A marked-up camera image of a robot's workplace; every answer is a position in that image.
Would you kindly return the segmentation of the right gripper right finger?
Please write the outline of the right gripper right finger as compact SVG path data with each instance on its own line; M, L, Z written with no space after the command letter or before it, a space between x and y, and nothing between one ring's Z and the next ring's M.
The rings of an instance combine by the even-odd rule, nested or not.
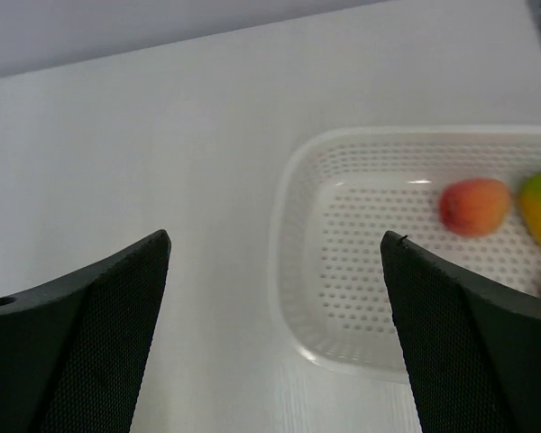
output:
M425 432L541 432L541 299L387 232L381 262Z

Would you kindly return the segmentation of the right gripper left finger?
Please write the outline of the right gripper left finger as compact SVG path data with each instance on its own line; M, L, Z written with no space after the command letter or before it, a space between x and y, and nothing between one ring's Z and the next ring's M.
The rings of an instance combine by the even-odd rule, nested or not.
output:
M160 230L0 298L0 432L131 428L169 261Z

